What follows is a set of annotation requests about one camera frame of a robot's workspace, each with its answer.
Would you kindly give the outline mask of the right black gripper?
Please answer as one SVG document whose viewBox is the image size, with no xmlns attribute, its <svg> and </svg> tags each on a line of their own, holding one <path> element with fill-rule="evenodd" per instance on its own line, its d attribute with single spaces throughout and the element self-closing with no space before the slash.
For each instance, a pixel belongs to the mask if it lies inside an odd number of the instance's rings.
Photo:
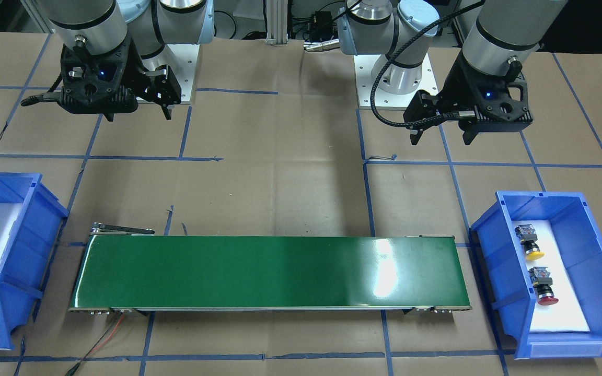
<svg viewBox="0 0 602 376">
<path fill-rule="evenodd" d="M 172 119 L 173 105 L 181 103 L 181 85 L 172 67 L 163 64 L 149 71 L 144 67 L 134 43 L 129 45 L 123 83 L 139 98 L 159 105 L 167 121 Z M 105 113 L 103 117 L 108 122 L 114 121 L 114 113 Z"/>
</svg>

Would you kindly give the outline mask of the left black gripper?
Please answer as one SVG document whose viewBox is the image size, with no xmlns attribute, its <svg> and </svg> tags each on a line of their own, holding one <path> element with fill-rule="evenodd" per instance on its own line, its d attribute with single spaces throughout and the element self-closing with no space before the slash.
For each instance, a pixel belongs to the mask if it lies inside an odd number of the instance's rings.
<svg viewBox="0 0 602 376">
<path fill-rule="evenodd" d="M 423 133 L 442 121 L 456 120 L 456 112 L 468 111 L 469 117 L 459 121 L 464 145 L 470 145 L 484 131 L 483 111 L 484 74 L 468 62 L 463 52 L 458 54 L 442 90 L 435 96 L 419 90 L 404 112 L 404 122 L 412 122 L 409 131 L 411 145 L 420 142 Z"/>
</svg>

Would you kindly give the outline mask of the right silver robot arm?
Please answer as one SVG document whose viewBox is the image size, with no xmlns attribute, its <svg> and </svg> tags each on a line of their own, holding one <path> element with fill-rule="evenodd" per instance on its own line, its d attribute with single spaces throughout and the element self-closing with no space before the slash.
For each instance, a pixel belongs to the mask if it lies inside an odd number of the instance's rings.
<svg viewBox="0 0 602 376">
<path fill-rule="evenodd" d="M 40 1 L 63 47 L 50 90 L 22 107 L 55 102 L 71 114 L 132 113 L 141 100 L 171 119 L 182 102 L 172 45 L 207 44 L 214 37 L 212 1 Z"/>
</svg>

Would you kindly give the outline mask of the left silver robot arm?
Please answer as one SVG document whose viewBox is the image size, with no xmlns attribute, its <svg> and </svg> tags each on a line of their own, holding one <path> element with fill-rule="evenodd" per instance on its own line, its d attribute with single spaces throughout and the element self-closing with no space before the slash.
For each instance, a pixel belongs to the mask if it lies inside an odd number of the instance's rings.
<svg viewBox="0 0 602 376">
<path fill-rule="evenodd" d="M 384 124 L 410 131 L 458 122 L 470 145 L 481 133 L 517 133 L 533 122 L 523 64 L 538 50 L 565 1 L 475 1 L 440 16 L 426 1 L 347 1 L 334 19 L 341 51 L 375 55 L 366 104 Z M 433 95 L 416 88 L 432 40 L 476 12 L 459 53 Z"/>
</svg>

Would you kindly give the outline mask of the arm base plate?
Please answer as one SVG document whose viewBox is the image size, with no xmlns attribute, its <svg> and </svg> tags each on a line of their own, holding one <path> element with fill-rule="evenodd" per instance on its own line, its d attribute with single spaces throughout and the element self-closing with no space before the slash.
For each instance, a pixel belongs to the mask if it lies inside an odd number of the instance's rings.
<svg viewBox="0 0 602 376">
<path fill-rule="evenodd" d="M 194 81 L 199 62 L 199 50 L 200 45 L 168 44 L 154 57 L 143 59 L 143 64 L 150 71 L 163 64 L 172 67 L 181 86 L 181 104 L 191 105 L 194 99 Z"/>
<path fill-rule="evenodd" d="M 378 70 L 385 64 L 384 55 L 356 55 L 354 73 L 360 109 L 371 108 L 371 89 Z M 392 64 L 383 75 L 375 94 L 378 110 L 405 110 L 415 93 L 424 90 L 437 95 L 438 85 L 428 55 L 421 65 L 412 68 Z"/>
</svg>

